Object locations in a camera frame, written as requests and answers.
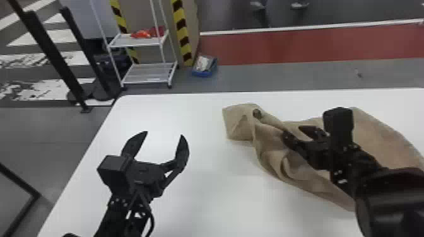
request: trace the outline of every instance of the red object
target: red object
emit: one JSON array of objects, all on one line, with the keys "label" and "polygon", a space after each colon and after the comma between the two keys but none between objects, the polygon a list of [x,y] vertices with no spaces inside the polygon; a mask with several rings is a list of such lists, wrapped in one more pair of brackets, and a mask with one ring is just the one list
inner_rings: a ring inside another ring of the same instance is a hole
[{"label": "red object", "polygon": [[[159,29],[159,35],[162,37],[162,36],[164,36],[164,34],[165,34],[165,27],[163,27],[163,26],[159,26],[158,27],[158,29]],[[156,33],[156,27],[152,27],[152,28],[150,28],[150,30],[148,31],[149,32],[149,34],[152,36],[152,37],[157,37],[157,33]]]},{"label": "red object", "polygon": [[151,38],[151,35],[146,30],[139,30],[131,34],[132,38]]}]

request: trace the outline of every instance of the white floor marking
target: white floor marking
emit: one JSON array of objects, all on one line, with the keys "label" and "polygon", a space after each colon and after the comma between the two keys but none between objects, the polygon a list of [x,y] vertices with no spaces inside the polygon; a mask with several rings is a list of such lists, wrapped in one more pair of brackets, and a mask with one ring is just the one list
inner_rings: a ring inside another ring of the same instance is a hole
[{"label": "white floor marking", "polygon": [[406,25],[406,24],[421,24],[424,18],[415,18],[410,20],[388,20],[388,21],[366,21],[358,23],[338,23],[328,25],[307,25],[307,26],[288,26],[277,28],[258,28],[246,30],[222,30],[216,32],[201,32],[200,36],[206,35],[238,35],[245,33],[261,33],[261,32],[287,32],[292,30],[318,30],[330,28],[351,28],[351,27],[368,27],[368,26],[384,26],[384,25]]},{"label": "white floor marking", "polygon": [[[92,83],[93,81],[94,78],[78,78],[80,84]],[[11,98],[13,101],[66,100],[68,92],[69,89],[62,79],[48,79],[36,83],[14,81],[0,87],[0,100],[8,95],[13,95],[13,98]],[[86,100],[86,104],[89,106],[108,106],[112,103],[113,100]]]},{"label": "white floor marking", "polygon": [[[50,3],[53,3],[55,0],[39,0],[25,8],[23,8],[24,11],[37,11],[41,8],[43,8],[46,5],[49,5]],[[4,28],[12,25],[13,23],[19,21],[19,17],[16,13],[12,13],[8,16],[5,16],[4,18],[0,19],[0,30],[3,30]]]},{"label": "white floor marking", "polygon": [[62,14],[57,13],[54,16],[50,17],[49,19],[47,19],[44,24],[52,24],[52,23],[62,23],[62,22],[66,22],[65,19],[63,18]]},{"label": "white floor marking", "polygon": [[[76,42],[75,36],[72,34],[70,29],[65,30],[47,30],[47,34],[49,34],[50,38],[54,43],[71,43]],[[32,35],[29,32],[26,32],[21,37],[13,40],[8,44],[10,46],[22,46],[22,45],[36,45],[37,42],[34,40]]]},{"label": "white floor marking", "polygon": [[[69,66],[89,65],[83,51],[61,52]],[[49,64],[45,54],[10,54],[0,55],[0,69],[39,67]]]}]

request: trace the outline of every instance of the robotic arm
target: robotic arm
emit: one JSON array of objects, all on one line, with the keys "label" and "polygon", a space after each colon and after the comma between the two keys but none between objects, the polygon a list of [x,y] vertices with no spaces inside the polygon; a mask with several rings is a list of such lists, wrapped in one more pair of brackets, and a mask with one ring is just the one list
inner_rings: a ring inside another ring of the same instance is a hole
[{"label": "robotic arm", "polygon": [[147,132],[141,132],[127,141],[120,156],[106,156],[97,168],[100,178],[112,196],[95,237],[140,237],[150,220],[149,237],[155,227],[150,202],[162,196],[165,188],[186,167],[189,146],[183,135],[175,158],[162,164],[136,161]]},{"label": "robotic arm", "polygon": [[301,141],[288,131],[281,139],[311,167],[329,171],[331,182],[355,200],[365,237],[424,236],[424,172],[384,168],[363,151],[352,139],[350,109],[328,110],[322,119],[326,132],[299,127],[312,141]]}]

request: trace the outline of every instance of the white wire shelf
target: white wire shelf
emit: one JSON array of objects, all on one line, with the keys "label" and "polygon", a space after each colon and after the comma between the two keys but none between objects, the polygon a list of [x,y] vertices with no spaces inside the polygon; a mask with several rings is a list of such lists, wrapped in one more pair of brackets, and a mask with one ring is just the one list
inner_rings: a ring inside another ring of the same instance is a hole
[{"label": "white wire shelf", "polygon": [[132,38],[131,34],[118,34],[109,43],[110,48],[123,48],[123,47],[140,47],[140,46],[159,46],[163,45],[168,37],[169,31],[166,30],[164,35],[158,41],[157,37],[153,38]]},{"label": "white wire shelf", "polygon": [[168,83],[171,85],[172,76],[178,62],[158,64],[133,64],[122,82],[124,84]]}]

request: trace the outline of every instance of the black pole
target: black pole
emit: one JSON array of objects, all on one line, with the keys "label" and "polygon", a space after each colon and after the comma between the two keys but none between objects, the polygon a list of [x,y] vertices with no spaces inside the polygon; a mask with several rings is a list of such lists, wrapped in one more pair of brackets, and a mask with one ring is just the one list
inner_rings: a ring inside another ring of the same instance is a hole
[{"label": "black pole", "polygon": [[13,219],[12,223],[7,228],[6,232],[3,234],[4,237],[10,237],[13,235],[13,233],[18,228],[19,224],[22,222],[23,218],[31,209],[31,206],[34,205],[35,201],[37,201],[37,199],[39,199],[41,195],[35,188],[33,188],[26,181],[24,181],[18,175],[16,175],[7,167],[5,167],[2,163],[0,163],[0,173],[31,195],[31,198],[26,202],[25,206],[21,209],[19,214]]},{"label": "black pole", "polygon": [[66,64],[56,45],[53,43],[52,39],[45,31],[45,28],[41,24],[37,14],[35,14],[34,11],[24,12],[16,0],[8,1],[12,8],[15,10],[16,14],[21,18],[21,21],[31,33],[32,37],[35,39],[40,48],[46,54],[47,58],[54,66],[57,73],[59,73],[63,81],[68,86],[69,90],[75,96],[76,101],[81,105],[81,112],[89,113],[92,108],[88,107],[85,103],[86,95],[83,88],[78,83],[75,78],[75,75],[72,73],[72,71]]},{"label": "black pole", "polygon": [[83,52],[85,54],[85,57],[88,59],[88,62],[90,63],[91,67],[93,68],[94,73],[96,74],[96,77],[98,81],[100,82],[100,85],[102,85],[103,89],[106,91],[106,93],[110,94],[110,86],[107,84],[107,82],[104,80],[104,77],[102,76],[102,73],[100,72],[96,60],[94,59],[93,53],[91,52],[90,48],[88,48],[83,35],[80,32],[80,29],[75,23],[74,17],[71,13],[71,10],[69,8],[63,7],[60,9],[60,12],[65,18],[66,22],[68,23],[72,33],[74,34],[76,40],[79,43],[79,46],[83,49]]}]

